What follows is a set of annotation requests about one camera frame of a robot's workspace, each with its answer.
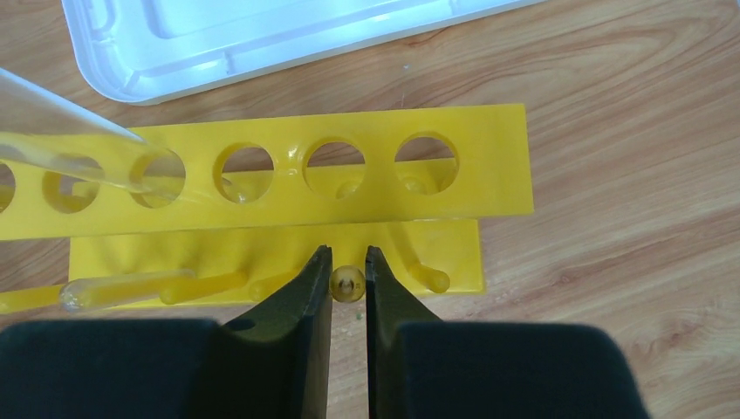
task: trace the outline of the circular hole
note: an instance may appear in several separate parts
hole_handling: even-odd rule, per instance
[[[457,158],[439,136],[420,135],[405,141],[395,155],[395,169],[406,189],[432,195],[445,190],[457,176]]]
[[[103,169],[89,157],[64,156],[64,165],[80,173],[87,179],[102,179]],[[99,183],[75,176],[46,172],[43,179],[43,192],[46,201],[57,211],[66,214],[80,212],[87,208],[98,195]]]
[[[274,167],[264,148],[236,145],[216,160],[216,187],[233,203],[251,203],[267,192]]]
[[[7,164],[0,161],[0,212],[5,211],[16,194],[16,178]]]
[[[317,148],[304,170],[305,182],[314,192],[337,199],[352,195],[364,177],[365,157],[343,141],[327,142]]]
[[[175,153],[147,156],[134,167],[131,183],[140,193],[134,200],[147,208],[161,208],[174,202],[185,185],[185,165]]]

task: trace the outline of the transparent tube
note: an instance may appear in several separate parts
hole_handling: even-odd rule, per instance
[[[188,269],[81,278],[62,288],[59,302],[70,312],[99,310],[155,298],[168,287],[194,280],[195,273]]]
[[[96,159],[101,154],[114,155],[115,161],[128,166],[104,171]],[[185,176],[182,161],[172,151],[4,69],[0,69],[0,160],[168,200],[179,195]],[[132,175],[127,168],[134,162],[148,169]]]

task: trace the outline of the plastic tray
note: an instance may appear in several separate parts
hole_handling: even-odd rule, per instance
[[[100,94],[153,105],[544,0],[62,0]]]

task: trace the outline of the wood grain surface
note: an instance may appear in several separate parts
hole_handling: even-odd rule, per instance
[[[485,296],[424,302],[444,319],[600,326],[655,417],[740,417],[736,0],[551,0],[151,107],[85,83],[58,0],[5,0],[0,23],[2,67],[127,127],[524,102],[536,214],[482,222]],[[64,281],[67,252],[1,243],[0,289]],[[367,416],[364,308],[334,310],[330,417]],[[42,317],[68,316],[0,324]]]

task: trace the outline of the test tube rack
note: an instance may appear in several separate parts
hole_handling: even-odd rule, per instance
[[[522,105],[132,131],[182,160],[184,182],[163,180],[180,183],[173,202],[82,182],[75,194],[94,193],[92,202],[79,211],[60,211],[47,186],[54,174],[7,162],[16,189],[0,214],[0,239],[71,237],[70,280],[183,268],[198,278],[222,278],[182,305],[260,301],[290,280],[319,244],[333,247],[337,264],[356,266],[363,265],[368,245],[381,247],[414,294],[484,292],[477,218],[533,211]],[[401,146],[418,137],[443,141],[455,158],[394,161]],[[365,164],[308,167],[312,153],[329,142],[354,146]],[[222,174],[238,148],[264,149],[274,169]],[[110,150],[89,157],[107,173],[144,175],[141,161],[120,161]],[[239,185],[239,199],[228,185]],[[243,283],[229,277],[235,271],[243,273]],[[436,272],[449,282],[436,281]],[[150,299],[126,306],[162,305]]]

